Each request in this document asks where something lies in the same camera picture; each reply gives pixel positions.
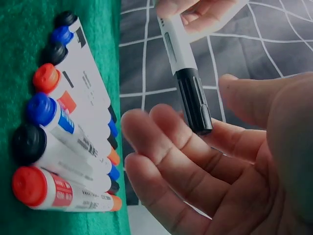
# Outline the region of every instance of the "whiteboard marker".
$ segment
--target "whiteboard marker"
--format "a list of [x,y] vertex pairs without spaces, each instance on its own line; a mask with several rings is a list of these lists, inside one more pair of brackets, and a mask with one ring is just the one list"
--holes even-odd
[[[56,42],[48,44],[44,50],[43,59],[46,63],[53,64],[55,68],[63,74],[63,76],[71,84],[71,86],[77,86],[78,90],[84,91],[84,97],[88,97],[88,101],[92,106],[95,105],[93,103],[93,97],[91,97],[86,90],[87,81],[85,75],[82,75],[79,69],[77,69],[77,66],[75,66],[75,62],[73,62],[74,59],[71,58],[68,50],[62,43]],[[101,114],[104,115],[100,117],[102,119],[102,122],[109,123],[111,120],[110,114],[106,114],[103,112]],[[114,149],[117,149],[117,141],[114,136],[110,136],[108,140],[112,147]]]
[[118,190],[116,182],[105,171],[116,175],[117,169],[95,170],[84,158],[75,154],[49,132],[33,124],[22,124],[14,134],[12,152],[19,165],[34,165],[61,177],[79,182],[84,187],[101,192]]
[[32,123],[40,125],[73,152],[91,162],[92,167],[99,166],[96,158],[103,157],[106,150],[102,145],[95,145],[53,98],[44,93],[35,94],[27,104],[26,113]]
[[98,94],[102,96],[105,107],[108,108],[112,115],[113,121],[116,122],[116,115],[112,108],[110,97],[102,81],[102,77],[95,63],[95,60],[92,56],[79,18],[73,12],[65,11],[56,17],[55,25],[56,27],[68,26],[70,32],[74,33],[76,40],[78,40],[78,42],[80,43],[81,54],[83,58],[85,58],[86,70],[88,70],[88,72],[92,74],[92,76],[90,77],[91,86]]
[[[95,104],[95,107],[98,107],[98,109],[94,110],[99,113],[104,112],[105,114],[99,114],[101,117],[107,115],[111,117],[111,114],[109,113],[108,109],[103,108],[103,100],[101,95],[95,92],[91,87],[90,80],[92,79],[91,78],[92,74],[88,70],[84,69],[84,67],[86,67],[86,61],[84,59],[84,55],[81,54],[80,43],[74,37],[74,34],[69,31],[68,26],[61,26],[59,28],[56,28],[52,32],[51,42],[62,43],[67,48],[68,55],[70,56],[70,58],[72,58],[73,63],[76,64],[76,69],[77,70],[80,69],[82,71],[83,77],[85,78],[84,88],[86,90],[86,93],[88,93],[88,95],[92,97],[92,101]],[[109,127],[112,130],[114,136],[116,137],[117,128],[115,126],[115,123],[113,123],[112,125],[110,122]]]
[[198,68],[180,15],[158,17],[161,33],[174,78],[177,80],[185,118],[193,132],[205,135],[212,131],[212,121]]
[[47,63],[37,69],[33,77],[33,84],[36,91],[43,92],[57,100],[61,108],[68,112],[71,119],[76,120],[80,124],[84,122],[85,125],[82,124],[83,129],[89,130],[91,136],[96,136],[94,139],[99,140],[100,144],[103,145],[105,152],[99,158],[101,162],[103,157],[119,159],[118,154],[111,147],[109,141],[103,141],[103,139],[109,138],[109,133],[111,132],[109,126],[101,125],[101,122],[97,120],[90,121],[91,118],[99,117],[94,114],[94,107],[89,105],[86,99],[81,96],[81,93],[72,87],[64,75],[55,69],[52,64]]
[[22,166],[12,178],[15,197],[34,210],[64,212],[116,212],[119,197],[95,193],[36,167]]

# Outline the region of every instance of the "green cloth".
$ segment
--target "green cloth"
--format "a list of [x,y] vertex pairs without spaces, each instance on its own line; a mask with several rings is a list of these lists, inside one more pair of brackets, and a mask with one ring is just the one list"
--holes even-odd
[[[119,106],[119,13],[117,0],[0,1],[0,233],[7,235],[129,235],[123,166],[119,166],[119,212],[68,213],[34,211],[17,201],[11,177],[17,166],[10,157],[10,138],[24,120],[33,95],[32,76],[40,51],[53,30],[53,18],[73,10],[80,18],[91,51],[106,84],[116,115]],[[122,156],[121,134],[118,154]]]

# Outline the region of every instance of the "blue marker cap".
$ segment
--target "blue marker cap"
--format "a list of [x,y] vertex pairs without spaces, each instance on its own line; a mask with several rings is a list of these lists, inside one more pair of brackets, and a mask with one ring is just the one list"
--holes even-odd
[[118,135],[118,130],[117,130],[117,128],[116,128],[116,125],[115,125],[115,123],[114,123],[114,121],[113,121],[113,117],[112,117],[112,116],[111,116],[111,120],[110,120],[110,122],[109,122],[108,125],[109,125],[109,128],[111,129],[111,131],[112,131],[114,137],[116,138],[117,135]]
[[45,93],[35,94],[27,104],[27,118],[35,125],[47,126],[55,117],[57,103]]
[[74,37],[74,34],[71,33],[68,29],[68,26],[62,26],[56,28],[51,35],[51,42],[57,43],[60,42],[66,46]]
[[118,180],[120,176],[118,169],[113,164],[112,164],[112,169],[109,172],[108,176],[114,181]]

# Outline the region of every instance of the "gray checkered fabric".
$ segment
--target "gray checkered fabric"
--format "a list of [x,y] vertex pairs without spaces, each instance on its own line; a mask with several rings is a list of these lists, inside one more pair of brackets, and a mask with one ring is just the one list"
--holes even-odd
[[[158,103],[180,110],[169,60],[151,0],[122,0],[121,113]],[[255,129],[223,106],[218,78],[286,78],[313,71],[313,0],[250,1],[223,29],[192,43],[213,118]],[[133,150],[123,138],[123,155]],[[138,205],[126,178],[127,204]]]

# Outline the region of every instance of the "black marker cap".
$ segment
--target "black marker cap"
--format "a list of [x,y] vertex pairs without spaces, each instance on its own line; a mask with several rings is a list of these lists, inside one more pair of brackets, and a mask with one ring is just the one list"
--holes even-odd
[[43,61],[56,66],[66,58],[67,54],[68,50],[62,43],[50,43],[44,49]]
[[111,188],[108,191],[109,194],[115,195],[119,191],[119,184],[118,182],[111,180]]
[[203,86],[196,69],[182,69],[174,75],[184,105],[189,127],[197,135],[212,132],[213,125]]
[[46,145],[47,135],[41,127],[22,124],[13,134],[13,157],[20,165],[31,165],[44,154]]
[[54,21],[55,27],[70,26],[77,20],[77,16],[72,11],[64,11],[60,13]]
[[114,135],[112,134],[112,132],[110,132],[110,136],[108,138],[108,141],[111,144],[111,146],[113,147],[113,149],[116,150],[118,145],[117,145],[117,141],[116,141]]
[[109,112],[110,112],[110,114],[112,116],[112,119],[113,119],[114,123],[116,123],[117,118],[116,118],[116,114],[114,112],[114,109],[113,109],[112,105],[109,106],[108,110],[109,110]]

